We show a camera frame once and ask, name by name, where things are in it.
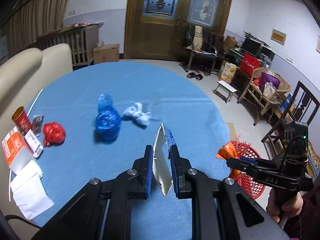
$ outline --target striped curtain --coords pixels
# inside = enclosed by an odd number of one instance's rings
[[[1,27],[9,57],[32,47],[38,37],[62,27],[68,0],[21,0]]]

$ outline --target round table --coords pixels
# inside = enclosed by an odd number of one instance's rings
[[[108,93],[122,112],[135,102],[151,106],[146,128],[122,121],[119,136],[105,141],[95,132],[97,97]],[[227,177],[225,161],[217,151],[229,141],[228,128],[212,101],[194,84],[169,70],[136,62],[102,63],[69,73],[47,86],[30,116],[43,114],[44,122],[58,122],[65,142],[44,149],[37,163],[54,206],[34,222],[43,226],[90,178],[116,178],[132,168],[153,145],[163,123],[171,129],[180,156],[209,177]],[[132,203],[131,239],[191,239],[191,200],[178,200],[173,188],[164,198],[153,181],[148,200]]]

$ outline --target metal screw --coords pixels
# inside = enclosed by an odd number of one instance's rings
[[[233,185],[235,181],[232,178],[225,178],[224,182],[228,185]]]
[[[130,176],[134,176],[137,174],[137,171],[135,169],[130,169],[127,171],[127,173],[130,175]]]
[[[89,183],[90,183],[91,185],[97,185],[97,184],[99,183],[99,179],[97,179],[97,178],[92,178],[92,179],[89,180]]]
[[[198,171],[197,171],[196,169],[189,169],[189,170],[188,170],[188,173],[189,173],[190,175],[196,175],[196,174],[198,173]]]

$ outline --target shoe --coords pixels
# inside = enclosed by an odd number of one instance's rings
[[[201,74],[198,74],[196,76],[197,81],[201,81],[203,79],[203,76]]]
[[[197,74],[194,73],[194,72],[191,72],[191,73],[189,73],[189,74],[187,75],[187,78],[188,78],[188,79],[197,78]]]

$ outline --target white stool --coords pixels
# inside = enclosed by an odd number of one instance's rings
[[[226,83],[225,81],[221,80],[218,81],[218,86],[217,88],[213,91],[214,94],[217,94],[217,90],[219,87],[222,87],[225,91],[227,91],[229,93],[228,97],[226,98],[226,103],[228,103],[229,101],[231,101],[231,98],[233,96],[233,93],[236,92],[237,90],[235,88],[233,88],[232,86],[230,86],[228,83]]]

